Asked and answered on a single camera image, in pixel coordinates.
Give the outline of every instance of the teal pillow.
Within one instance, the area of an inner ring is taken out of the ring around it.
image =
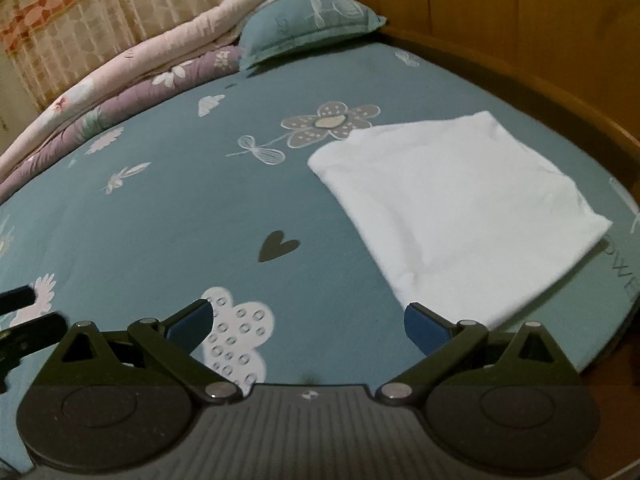
[[[240,70],[286,52],[317,48],[373,32],[386,19],[355,0],[276,0],[240,35]]]

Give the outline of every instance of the purple blanket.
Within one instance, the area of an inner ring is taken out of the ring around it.
[[[145,79],[98,105],[49,139],[15,168],[0,184],[0,203],[108,128],[191,88],[238,72],[238,60],[239,49],[236,46],[211,50],[200,57],[180,63],[167,72]]]

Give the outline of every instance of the patterned curtain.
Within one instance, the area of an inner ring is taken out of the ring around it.
[[[0,0],[0,40],[44,110],[91,70],[222,0]]]

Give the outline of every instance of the bed sheet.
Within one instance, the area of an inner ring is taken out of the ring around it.
[[[613,221],[578,266],[505,324],[543,322],[578,369],[631,310],[640,230],[610,175],[567,140],[457,76],[379,43],[285,59],[180,94],[87,142],[0,206],[0,289],[34,283],[30,315],[120,330],[206,297],[214,332],[194,352],[245,389],[376,388],[422,355],[344,211],[307,167],[353,128],[489,110],[571,176]],[[463,283],[465,276],[460,276]],[[11,318],[1,326],[6,328]],[[0,458],[30,462],[18,403],[49,350],[0,397]]]

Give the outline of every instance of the folded white fabric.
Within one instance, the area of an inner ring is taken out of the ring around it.
[[[396,298],[494,328],[609,229],[575,183],[489,113],[354,130],[308,161]]]

